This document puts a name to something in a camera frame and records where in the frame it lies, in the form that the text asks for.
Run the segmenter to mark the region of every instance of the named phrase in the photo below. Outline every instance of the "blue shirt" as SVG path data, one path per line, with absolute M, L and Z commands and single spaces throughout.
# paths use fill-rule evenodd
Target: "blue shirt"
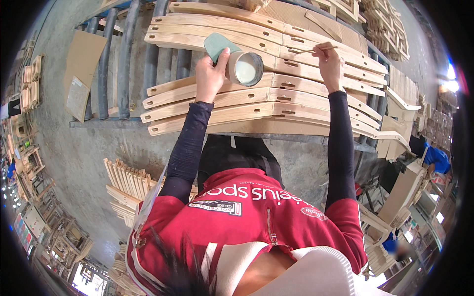
M 8 173 L 7 173 L 7 177 L 8 178 L 12 178 L 13 177 L 13 171 L 15 170 L 15 164 L 12 163 L 9 167 L 8 167 Z
M 397 250 L 397 240 L 398 238 L 393 238 L 393 233 L 390 232 L 386 241 L 382 243 L 382 246 L 387 250 L 387 253 L 395 253 Z
M 451 164 L 449 163 L 449 158 L 443 151 L 438 148 L 431 147 L 427 142 L 425 142 L 425 148 L 428 147 L 426 151 L 426 156 L 424 163 L 430 165 L 435 164 L 435 171 L 446 174 L 451 169 Z

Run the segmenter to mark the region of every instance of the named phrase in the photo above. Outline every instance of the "person in blue shirt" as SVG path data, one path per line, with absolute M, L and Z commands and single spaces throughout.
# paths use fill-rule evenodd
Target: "person in blue shirt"
M 7 178 L 9 182 L 15 181 L 15 178 L 13 176 L 15 176 L 16 172 L 17 172 L 17 169 L 15 167 L 15 160 L 13 160 L 10 166 L 8 166 Z
M 400 229 L 395 230 L 395 235 L 390 232 L 388 238 L 382 243 L 382 246 L 387 253 L 395 257 L 397 262 L 406 260 L 410 256 L 410 244 L 405 241 L 398 240 L 398 233 Z
M 431 175 L 433 172 L 439 172 L 441 174 L 446 174 L 450 179 L 451 176 L 451 164 L 449 158 L 444 153 L 444 151 L 439 150 L 438 148 L 431 147 L 428 142 L 426 142 L 425 137 L 420 136 L 420 138 L 411 136 L 410 137 L 410 148 L 413 153 L 418 157 L 423 157 L 425 148 L 428 147 L 426 151 L 426 156 L 424 163 L 428 165 L 428 174 Z

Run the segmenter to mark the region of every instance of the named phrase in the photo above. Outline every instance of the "poster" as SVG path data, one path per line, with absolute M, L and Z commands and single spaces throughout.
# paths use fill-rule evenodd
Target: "poster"
M 23 221 L 23 217 L 21 216 L 21 214 L 18 214 L 17 218 L 15 219 L 15 222 L 13 223 L 13 228 L 18 234 L 23 248 L 26 252 L 28 252 L 28 248 L 31 244 L 31 239 L 33 238 L 33 236 L 31 235 L 30 230 Z
M 25 213 L 25 217 L 23 217 L 23 221 L 27 224 L 28 228 L 30 229 L 31 233 L 38 238 L 43 229 L 46 226 L 41 215 L 38 213 L 34 206 L 31 206 L 28 211 Z

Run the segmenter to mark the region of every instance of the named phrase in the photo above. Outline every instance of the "black arm sleeve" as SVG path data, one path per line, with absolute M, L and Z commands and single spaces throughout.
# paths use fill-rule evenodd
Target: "black arm sleeve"
M 189 104 L 189 111 L 168 163 L 168 172 L 159 196 L 174 196 L 189 203 L 192 183 L 198 172 L 202 143 L 214 104 Z
M 354 187 L 354 136 L 352 134 L 347 94 L 329 95 L 331 126 L 328 141 L 329 184 L 326 209 L 340 199 L 356 200 Z

